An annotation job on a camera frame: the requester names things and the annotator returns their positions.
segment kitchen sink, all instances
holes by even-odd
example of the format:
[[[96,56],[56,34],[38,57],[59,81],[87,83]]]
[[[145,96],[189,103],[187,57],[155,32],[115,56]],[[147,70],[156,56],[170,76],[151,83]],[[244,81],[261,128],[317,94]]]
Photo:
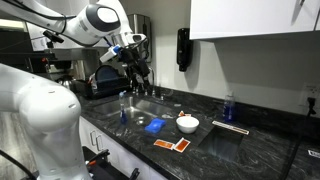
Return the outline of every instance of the kitchen sink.
[[[172,111],[171,108],[164,105],[135,97],[127,97],[125,102],[125,113],[128,120],[142,126],[148,125],[153,118],[161,117]],[[120,102],[116,100],[96,106],[94,111],[103,113],[109,118],[120,118]]]
[[[228,129],[214,127],[199,144],[199,148],[212,156],[234,161],[243,136]]]

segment lower cabinet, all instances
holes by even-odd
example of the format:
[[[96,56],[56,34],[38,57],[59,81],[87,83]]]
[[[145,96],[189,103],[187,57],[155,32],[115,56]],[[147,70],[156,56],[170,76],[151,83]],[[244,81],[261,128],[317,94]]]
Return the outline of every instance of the lower cabinet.
[[[165,180],[166,178],[141,161],[134,154],[126,150],[119,143],[108,135],[98,130],[94,125],[83,117],[80,117],[80,139],[82,146],[87,146],[90,150],[98,154],[108,149],[110,155],[108,160],[111,165],[117,168],[126,176],[130,177],[135,168],[139,168],[139,180]]]

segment marble countertop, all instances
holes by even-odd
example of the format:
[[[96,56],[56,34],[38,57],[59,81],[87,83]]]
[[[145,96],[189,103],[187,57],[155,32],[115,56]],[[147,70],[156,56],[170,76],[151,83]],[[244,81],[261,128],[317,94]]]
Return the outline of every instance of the marble countertop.
[[[137,126],[135,122],[130,121],[130,118],[126,125],[121,125],[119,119],[108,118],[106,113],[96,110],[97,106],[117,100],[118,96],[99,100],[79,97],[82,105],[81,116],[168,179],[280,179],[294,147],[293,138],[288,135],[234,122],[232,123],[234,126],[250,131],[249,135],[243,136],[235,158],[230,161],[212,156],[198,146],[210,131],[216,128],[212,125],[212,121],[221,121],[219,118],[221,108],[217,107],[219,104],[207,104],[202,103],[201,99],[188,98],[180,98],[179,102],[170,100],[161,102],[143,95],[138,98],[172,109],[166,114],[172,118],[159,115],[159,118],[165,119],[167,124],[158,134],[146,132],[143,126]],[[181,106],[176,107],[174,103],[180,103]],[[178,130],[175,120],[181,110],[199,119],[200,125],[195,133],[183,134]],[[176,143],[182,137],[191,141],[183,153],[153,145],[156,139]],[[290,171],[289,179],[320,177],[320,172],[317,171],[320,169],[320,159],[308,157],[305,153],[308,146],[320,151],[320,147],[313,144],[302,146],[294,162],[295,169]]]

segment upper cabinet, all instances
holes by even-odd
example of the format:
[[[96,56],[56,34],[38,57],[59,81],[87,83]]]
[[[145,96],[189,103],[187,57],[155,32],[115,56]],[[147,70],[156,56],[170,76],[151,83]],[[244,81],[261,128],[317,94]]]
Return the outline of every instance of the upper cabinet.
[[[320,1],[302,1],[191,0],[190,38],[313,31]]]

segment white bowl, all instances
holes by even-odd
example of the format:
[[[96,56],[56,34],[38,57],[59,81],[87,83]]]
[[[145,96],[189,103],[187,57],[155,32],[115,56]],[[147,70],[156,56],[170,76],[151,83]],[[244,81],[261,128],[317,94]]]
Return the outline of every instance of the white bowl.
[[[195,132],[199,126],[199,120],[190,116],[179,117],[176,122],[179,130],[186,134]]]

